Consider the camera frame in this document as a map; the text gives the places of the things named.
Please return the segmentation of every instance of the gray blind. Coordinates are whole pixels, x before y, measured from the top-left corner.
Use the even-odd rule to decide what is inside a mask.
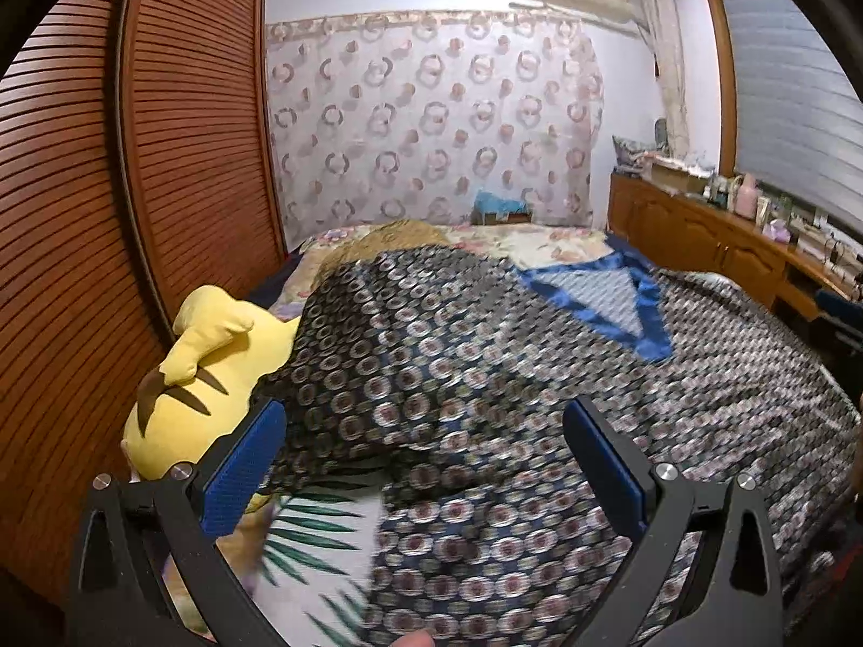
[[[863,104],[791,0],[723,0],[737,163],[863,230]]]

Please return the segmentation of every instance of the pink bottle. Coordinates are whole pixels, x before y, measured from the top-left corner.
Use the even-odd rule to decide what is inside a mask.
[[[755,177],[747,173],[743,176],[743,184],[737,190],[737,202],[735,213],[747,219],[755,218],[755,208],[758,206],[758,198],[761,192],[755,186]]]

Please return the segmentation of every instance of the metal screw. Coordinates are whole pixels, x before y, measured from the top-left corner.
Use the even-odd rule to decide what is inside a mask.
[[[737,475],[737,483],[748,492],[755,488],[755,479],[746,472]]]
[[[677,478],[677,467],[668,462],[660,462],[656,466],[656,475],[663,481],[674,481]]]
[[[191,465],[188,462],[177,462],[171,467],[171,479],[183,481],[191,477]]]
[[[93,488],[96,491],[100,492],[102,489],[107,489],[111,485],[111,475],[102,472],[101,474],[97,474],[96,478],[93,479]]]

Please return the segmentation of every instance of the plush toy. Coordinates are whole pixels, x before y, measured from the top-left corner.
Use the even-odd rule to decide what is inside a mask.
[[[141,380],[126,421],[122,448],[141,479],[197,462],[232,432],[258,377],[287,361],[298,326],[212,285],[188,295],[174,321],[178,340]]]

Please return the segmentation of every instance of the wall curtain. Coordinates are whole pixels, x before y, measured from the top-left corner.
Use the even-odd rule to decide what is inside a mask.
[[[642,0],[650,43],[659,66],[659,88],[666,108],[668,142],[674,157],[689,152],[689,127],[683,78],[683,42],[674,0]]]
[[[602,76],[578,19],[385,12],[269,25],[289,247],[339,226],[458,224],[480,189],[588,226]]]

